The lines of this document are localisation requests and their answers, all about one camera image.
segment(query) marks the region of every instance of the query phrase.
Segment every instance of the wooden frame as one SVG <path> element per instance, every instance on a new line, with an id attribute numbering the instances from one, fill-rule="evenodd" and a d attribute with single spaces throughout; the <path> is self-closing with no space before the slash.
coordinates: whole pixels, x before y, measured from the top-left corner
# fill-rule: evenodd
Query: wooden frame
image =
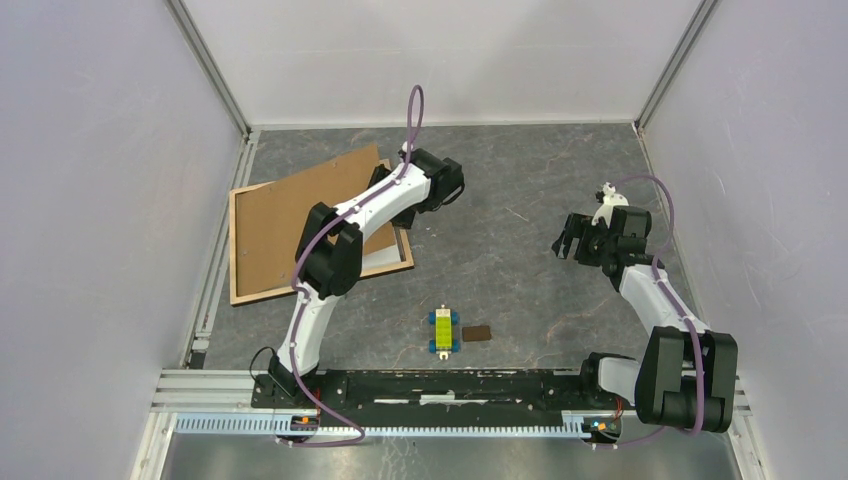
<path id="1" fill-rule="evenodd" d="M 268 183 L 260 183 L 258 185 L 250 185 L 243 188 L 230 190 L 230 205 L 229 205 L 229 249 L 230 249 L 230 305 L 242 305 L 245 303 L 265 300 L 267 298 L 282 297 L 294 293 L 294 290 L 289 287 L 274 288 L 259 293 L 251 293 L 248 295 L 238 295 L 236 288 L 236 273 L 238 263 L 236 262 L 236 195 L 244 192 L 255 190 Z M 409 270 L 415 266 L 415 261 L 412 258 L 412 247 L 409 245 L 409 236 L 406 230 L 395 228 L 395 239 L 397 241 L 398 251 L 400 253 L 400 261 L 389 265 L 384 265 L 377 268 L 369 268 L 362 271 L 360 278 L 371 278 L 387 273 L 400 272 Z"/>

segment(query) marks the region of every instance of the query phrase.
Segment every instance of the robotic arm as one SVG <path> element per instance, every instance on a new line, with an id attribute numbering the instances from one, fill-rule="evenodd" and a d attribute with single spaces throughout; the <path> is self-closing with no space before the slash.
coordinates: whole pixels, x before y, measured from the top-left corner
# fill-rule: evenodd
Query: robotic arm
<path id="1" fill-rule="evenodd" d="M 405 155 L 404 145 L 399 152 Z M 407 168 L 405 175 L 401 172 Z M 381 191 L 387 184 L 392 188 Z M 340 203 L 333 208 L 323 203 L 312 207 L 306 220 L 297 248 L 297 257 L 303 254 L 306 245 L 330 221 L 337 212 L 351 207 L 354 214 L 330 231 L 336 235 L 335 243 L 329 238 L 320 239 L 306 259 L 298 277 L 298 303 L 304 304 L 300 328 L 297 332 L 295 360 L 302 376 L 307 376 L 318 367 L 321 339 L 336 304 L 359 280 L 362 273 L 362 246 L 383 224 L 392 221 L 395 226 L 410 228 L 416 213 L 438 210 L 452 203 L 462 194 L 465 179 L 462 166 L 446 158 L 441 160 L 418 148 L 412 151 L 410 164 L 389 171 L 383 166 L 374 170 L 368 190 L 357 197 Z M 362 208 L 355 207 L 367 200 Z M 274 381 L 291 396 L 297 392 L 292 374 L 291 358 L 287 354 L 294 333 L 294 316 L 278 355 L 271 360 L 269 373 Z"/>
<path id="2" fill-rule="evenodd" d="M 570 214 L 552 249 L 557 257 L 566 258 L 573 240 L 578 239 L 574 259 L 601 267 L 613 288 L 633 306 L 650 340 L 641 363 L 620 355 L 593 353 L 581 368 L 584 384 L 625 398 L 635 405 L 643 423 L 688 428 L 695 423 L 698 398 L 696 380 L 684 373 L 683 366 L 701 355 L 705 386 L 702 429 L 726 431 L 733 413 L 736 342 L 728 334 L 710 331 L 686 307 L 668 283 L 661 263 L 656 274 L 652 271 L 654 258 L 645 253 L 651 213 L 629 206 L 609 184 L 596 198 L 602 205 L 595 215 Z M 695 327 L 700 352 L 693 351 L 684 319 Z"/>

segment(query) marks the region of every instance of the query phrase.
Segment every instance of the brown rectangular object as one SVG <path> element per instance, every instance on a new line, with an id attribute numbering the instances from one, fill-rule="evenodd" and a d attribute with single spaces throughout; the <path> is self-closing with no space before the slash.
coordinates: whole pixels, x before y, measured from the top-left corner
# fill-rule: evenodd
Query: brown rectangular object
<path id="1" fill-rule="evenodd" d="M 485 342 L 492 339 L 492 330 L 488 325 L 462 328 L 463 342 Z"/>
<path id="2" fill-rule="evenodd" d="M 276 182 L 232 190 L 230 303 L 291 293 L 295 249 L 309 210 L 318 202 L 335 205 L 362 193 L 379 163 L 371 145 Z M 398 247 L 401 261 L 363 271 L 363 277 L 413 266 L 406 232 L 390 224 L 368 239 L 364 255 L 391 246 Z"/>

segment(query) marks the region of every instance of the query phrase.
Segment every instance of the cardboard sheet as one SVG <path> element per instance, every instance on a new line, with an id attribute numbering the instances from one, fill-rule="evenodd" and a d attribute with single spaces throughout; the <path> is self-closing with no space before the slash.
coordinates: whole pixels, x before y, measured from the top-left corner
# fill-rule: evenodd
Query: cardboard sheet
<path id="1" fill-rule="evenodd" d="M 362 193 L 379 162 L 377 146 L 369 145 L 235 196 L 237 295 L 288 285 L 309 210 L 318 202 L 332 206 Z M 368 239 L 363 254 L 393 245 L 395 233 L 386 224 Z"/>

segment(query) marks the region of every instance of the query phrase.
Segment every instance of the wall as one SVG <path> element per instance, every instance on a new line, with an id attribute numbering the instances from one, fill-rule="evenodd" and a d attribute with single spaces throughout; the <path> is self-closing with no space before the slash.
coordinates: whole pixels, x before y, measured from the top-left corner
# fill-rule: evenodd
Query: wall
<path id="1" fill-rule="evenodd" d="M 697 0 L 186 0 L 257 125 L 630 121 Z"/>
<path id="2" fill-rule="evenodd" d="M 3 2 L 0 478 L 126 478 L 240 142 L 164 2 Z"/>
<path id="3" fill-rule="evenodd" d="M 825 0 L 722 2 L 646 132 L 777 479 L 848 467 L 846 16 Z"/>

